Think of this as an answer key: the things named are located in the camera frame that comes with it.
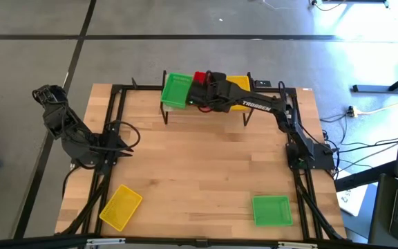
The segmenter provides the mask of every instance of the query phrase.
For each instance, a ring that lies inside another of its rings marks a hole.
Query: wooden tabletop
[[[84,122],[101,133],[111,84],[94,84]],[[297,89],[305,128],[323,140],[311,89]],[[113,168],[108,199],[124,184],[143,200],[123,231],[108,224],[102,235],[121,237],[286,239],[301,240],[301,224],[292,172],[285,155],[287,136],[270,113],[253,112],[244,127],[241,112],[172,111],[164,124],[160,91],[127,91],[123,121],[136,126],[141,141],[132,157]],[[136,135],[121,126],[128,144]],[[79,169],[68,179],[56,232],[70,225],[86,204],[92,171]],[[312,170],[318,207],[342,236],[345,229],[334,182],[324,171]],[[293,225],[256,227],[252,197],[286,195]],[[91,219],[91,230],[97,211]],[[314,226],[307,208],[310,235]]]

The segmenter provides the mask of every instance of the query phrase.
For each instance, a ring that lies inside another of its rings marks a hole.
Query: green basket
[[[257,226],[293,224],[288,196],[253,197],[253,215]]]
[[[192,75],[170,73],[160,100],[167,106],[184,109],[192,82]]]

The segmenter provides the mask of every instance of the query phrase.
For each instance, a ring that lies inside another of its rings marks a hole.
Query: yellow plastic bin
[[[99,214],[99,217],[121,232],[139,204],[141,204],[141,201],[142,196],[130,190],[127,186],[120,185],[101,214]]]
[[[240,88],[246,91],[251,91],[249,87],[248,77],[245,75],[228,75],[227,80],[233,82],[234,84],[237,84]],[[230,111],[246,111],[248,109],[249,109],[248,107],[235,105],[231,107]]]

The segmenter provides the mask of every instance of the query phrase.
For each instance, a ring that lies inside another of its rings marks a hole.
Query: gray floor
[[[338,35],[369,42],[85,41],[70,86],[70,105],[83,116],[93,83],[130,84],[134,77],[138,84],[157,84],[164,69],[180,73],[251,71],[257,79],[313,88],[321,117],[343,113],[349,105],[371,111],[398,101],[398,95],[350,92],[354,84],[389,85],[398,80],[398,18],[394,11],[381,3],[348,3],[321,12],[308,8],[306,0],[267,0],[274,8],[261,2],[98,1],[88,33]],[[0,34],[79,34],[88,4],[88,0],[0,0]],[[42,108],[30,92],[43,84],[62,84],[75,44],[0,41],[0,159],[4,162],[0,168],[0,239],[11,236],[46,133]],[[323,127],[338,143],[342,125]],[[345,142],[375,142],[397,136],[395,107],[350,118]],[[342,159],[356,160],[372,151],[342,155]],[[375,166],[394,157],[392,150],[385,158],[363,163]],[[53,233],[69,160],[59,141],[55,142],[26,236]],[[363,167],[352,167],[348,171],[361,170]]]

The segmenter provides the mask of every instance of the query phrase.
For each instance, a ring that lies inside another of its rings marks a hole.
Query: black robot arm
[[[210,81],[206,84],[192,83],[187,96],[189,104],[225,113],[236,104],[269,112],[276,118],[278,128],[289,134],[295,142],[297,157],[301,160],[314,160],[314,143],[305,137],[299,124],[297,110],[284,99],[245,91],[237,84],[227,81],[223,73],[211,73],[209,78]]]
[[[106,137],[112,131],[93,133],[69,107],[62,87],[45,85],[34,90],[32,96],[44,108],[47,130],[55,140],[61,138],[62,148],[79,166],[97,165],[108,151],[118,156],[130,156],[120,150],[133,151],[120,138],[115,148],[106,148]]]

